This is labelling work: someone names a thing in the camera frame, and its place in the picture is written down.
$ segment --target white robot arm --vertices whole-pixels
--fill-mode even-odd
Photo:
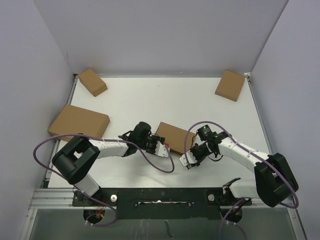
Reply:
[[[88,174],[94,161],[106,157],[126,157],[137,151],[136,147],[121,142],[122,140],[134,143],[147,153],[159,157],[169,155],[164,146],[165,138],[152,135],[150,125],[145,122],[140,122],[133,131],[113,140],[97,141],[86,137],[74,137],[53,157],[52,163],[69,184],[76,185],[81,191],[93,196],[100,189]]]
[[[290,190],[284,182],[265,163],[256,156],[271,163],[297,191],[297,181],[285,159],[279,153],[270,155],[257,151],[246,146],[235,139],[231,139],[225,132],[212,132],[208,125],[197,130],[201,141],[204,143],[195,144],[182,157],[180,162],[188,169],[199,166],[200,163],[210,154],[229,157],[249,169],[255,175],[255,179],[235,178],[225,184],[223,193],[230,198],[258,198],[270,207],[274,207],[291,195]]]

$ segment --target small cardboard box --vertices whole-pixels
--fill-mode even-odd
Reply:
[[[52,136],[81,133],[102,138],[109,123],[110,119],[106,114],[66,104],[48,128],[48,132]],[[69,141],[72,136],[64,136],[60,139]]]
[[[185,137],[188,131],[172,126],[170,124],[160,122],[156,134],[165,138],[165,142],[169,144],[170,151],[176,154],[184,154]],[[192,138],[196,134],[190,132],[186,141],[186,150],[188,151],[192,144]]]
[[[215,90],[215,94],[236,102],[244,82],[244,75],[231,70],[225,70],[220,83]]]
[[[108,89],[106,83],[91,68],[80,73],[78,77],[80,82],[94,97]]]

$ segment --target white wall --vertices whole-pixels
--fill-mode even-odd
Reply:
[[[73,73],[251,71],[288,0],[34,0]]]
[[[271,145],[299,184],[309,240],[320,237],[320,1],[290,0],[252,72]]]
[[[0,239],[16,240],[45,173],[33,148],[48,137],[73,75],[32,0],[0,5]]]

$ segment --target white table surface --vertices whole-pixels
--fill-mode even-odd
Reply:
[[[108,90],[93,97],[77,82],[71,104],[107,114],[110,124],[104,137],[113,138],[147,122],[154,133],[160,122],[188,129],[200,121],[213,121],[225,127],[236,139],[268,153],[267,142],[255,108],[249,84],[244,82],[237,102],[215,95],[220,78],[103,78]],[[212,131],[220,132],[215,126]],[[147,156],[158,167],[171,169],[169,158]],[[240,177],[254,174],[224,157],[219,162],[204,160],[187,170],[173,155],[175,171],[162,173],[137,152],[128,157],[108,157],[95,161],[89,174],[103,188],[194,188],[221,187]],[[52,174],[49,188],[71,188],[68,182]]]

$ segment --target black bracket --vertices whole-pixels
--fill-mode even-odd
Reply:
[[[266,160],[272,164],[289,182],[293,190],[299,189],[286,158],[280,153],[270,155]],[[269,207],[275,207],[292,195],[287,185],[264,162],[257,162],[254,167],[256,190],[261,200]]]
[[[54,155],[52,163],[68,183],[74,185],[87,175],[99,154],[99,149],[88,138],[75,136]]]

